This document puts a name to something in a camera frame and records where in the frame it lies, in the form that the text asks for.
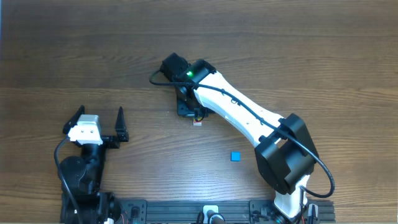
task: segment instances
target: wooden table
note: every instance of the wooden table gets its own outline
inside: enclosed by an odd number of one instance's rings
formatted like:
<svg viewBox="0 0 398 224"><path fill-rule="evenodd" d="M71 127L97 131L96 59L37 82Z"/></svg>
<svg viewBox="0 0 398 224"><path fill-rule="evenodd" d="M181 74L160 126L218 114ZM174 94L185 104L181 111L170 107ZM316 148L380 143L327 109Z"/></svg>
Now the wooden table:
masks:
<svg viewBox="0 0 398 224"><path fill-rule="evenodd" d="M0 222L57 222L53 150L80 105L130 141L103 190L148 200L273 198L249 141L217 115L176 114L148 82L177 52L204 58L268 110L301 116L332 171L339 222L396 222L398 2L3 0ZM240 151L241 162L231 162ZM60 158L79 154L67 144ZM326 192L319 166L309 186Z"/></svg>

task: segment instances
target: wooden surface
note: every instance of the wooden surface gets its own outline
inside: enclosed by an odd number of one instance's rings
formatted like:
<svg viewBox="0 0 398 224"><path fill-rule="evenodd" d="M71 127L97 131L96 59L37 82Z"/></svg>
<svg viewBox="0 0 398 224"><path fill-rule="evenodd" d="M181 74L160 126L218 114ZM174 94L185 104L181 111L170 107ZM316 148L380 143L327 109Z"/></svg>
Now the wooden surface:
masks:
<svg viewBox="0 0 398 224"><path fill-rule="evenodd" d="M336 180L339 222L396 222L398 2L3 0L0 222L57 222L53 150L80 105L130 142L108 153L103 190L148 200L274 198L253 147L217 115L176 114L148 82L177 52L205 58L268 110L301 116ZM240 151L241 162L230 162ZM67 144L61 159L79 154ZM309 188L326 192L319 166Z"/></svg>

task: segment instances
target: blue cube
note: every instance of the blue cube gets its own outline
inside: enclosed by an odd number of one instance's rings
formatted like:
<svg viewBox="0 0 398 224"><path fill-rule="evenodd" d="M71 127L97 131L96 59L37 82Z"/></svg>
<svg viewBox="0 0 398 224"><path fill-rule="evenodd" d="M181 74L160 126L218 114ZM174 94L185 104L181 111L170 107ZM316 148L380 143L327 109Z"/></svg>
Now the blue cube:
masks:
<svg viewBox="0 0 398 224"><path fill-rule="evenodd" d="M231 161L239 162L241 160L241 153L240 152L231 152Z"/></svg>

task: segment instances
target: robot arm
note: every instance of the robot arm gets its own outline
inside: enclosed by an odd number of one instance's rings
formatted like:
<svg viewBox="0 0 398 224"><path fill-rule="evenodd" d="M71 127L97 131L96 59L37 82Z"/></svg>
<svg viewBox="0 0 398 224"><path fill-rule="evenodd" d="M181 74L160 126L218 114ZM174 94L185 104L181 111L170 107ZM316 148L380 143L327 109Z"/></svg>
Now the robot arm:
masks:
<svg viewBox="0 0 398 224"><path fill-rule="evenodd" d="M205 117L207 112L214 111L249 139L255 148L260 174L276 190L275 207L290 222L297 219L302 206L300 203L307 202L300 186L306 186L315 160L291 140L287 140L279 148L276 143L282 136L260 123L240 103L244 103L264 121L289 133L318 156L303 120L295 114L283 118L255 104L231 86L215 67L204 60L198 60L191 65L173 53L162 62L160 72L172 83L178 84L175 85L177 101L182 101L193 112L195 119L198 114ZM235 99L239 99L240 103L223 92L205 88L204 85L228 92L235 96Z"/></svg>

